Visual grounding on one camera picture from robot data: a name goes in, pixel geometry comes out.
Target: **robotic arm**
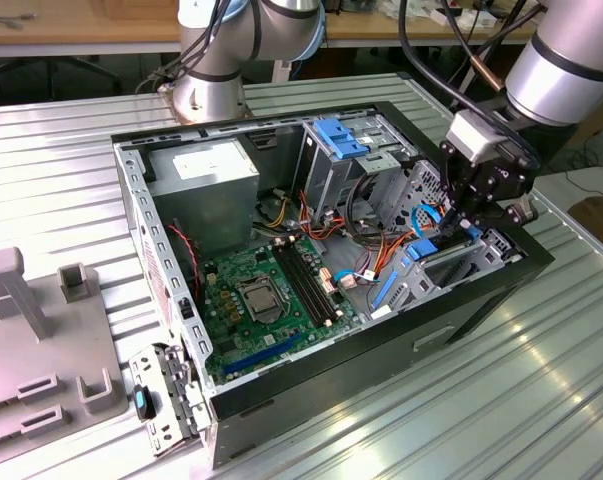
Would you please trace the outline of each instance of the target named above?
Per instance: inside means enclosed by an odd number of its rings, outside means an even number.
[[[603,101],[603,0],[542,3],[548,11],[506,79],[507,95],[480,104],[539,156],[530,158],[470,109],[459,111],[440,145],[453,207],[444,226],[523,225],[536,218],[526,197],[535,177]],[[504,214],[490,208],[514,198]]]
[[[182,52],[201,38],[213,3],[180,1]],[[203,57],[176,80],[176,112],[188,123],[242,117],[246,107],[241,65],[250,60],[309,58],[323,41],[324,31],[320,0],[230,0]]]

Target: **gray 3d printed holder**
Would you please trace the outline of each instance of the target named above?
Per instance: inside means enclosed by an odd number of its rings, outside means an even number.
[[[23,273],[19,249],[0,250],[0,462],[128,407],[97,272]]]

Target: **metal workbench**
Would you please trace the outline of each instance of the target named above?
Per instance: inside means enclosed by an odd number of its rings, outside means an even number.
[[[435,142],[449,123],[394,75],[246,94],[257,115],[392,100]],[[109,136],[174,123],[154,95],[0,108],[0,247],[21,248],[30,278],[73,261],[99,271],[128,390],[128,359],[165,333],[127,233]],[[155,462],[131,405],[1,464],[0,478],[603,478],[603,248],[537,206],[528,230],[556,261],[474,334],[227,467],[212,473],[199,443]]]

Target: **motherboard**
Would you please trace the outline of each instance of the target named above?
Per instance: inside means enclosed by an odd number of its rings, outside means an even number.
[[[217,384],[360,325],[350,302],[326,281],[310,240],[279,242],[203,266],[204,322],[213,344],[207,367]]]

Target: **black office chair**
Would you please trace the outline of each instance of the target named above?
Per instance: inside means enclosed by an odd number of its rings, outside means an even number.
[[[121,79],[119,78],[119,75],[94,63],[98,60],[98,56],[92,56],[90,57],[90,60],[91,61],[83,60],[82,58],[77,57],[22,57],[17,58],[15,60],[10,60],[6,63],[2,63],[0,65],[0,75],[3,73],[11,72],[12,70],[16,70],[17,68],[21,68],[26,65],[32,65],[33,63],[43,62],[46,66],[48,97],[50,100],[55,100],[56,92],[54,88],[54,73],[57,71],[57,66],[59,63],[65,63],[67,65],[72,65],[73,67],[82,70],[87,70],[97,75],[109,78],[110,80],[112,80],[113,93],[115,95],[120,95],[123,92],[123,87],[121,85]]]

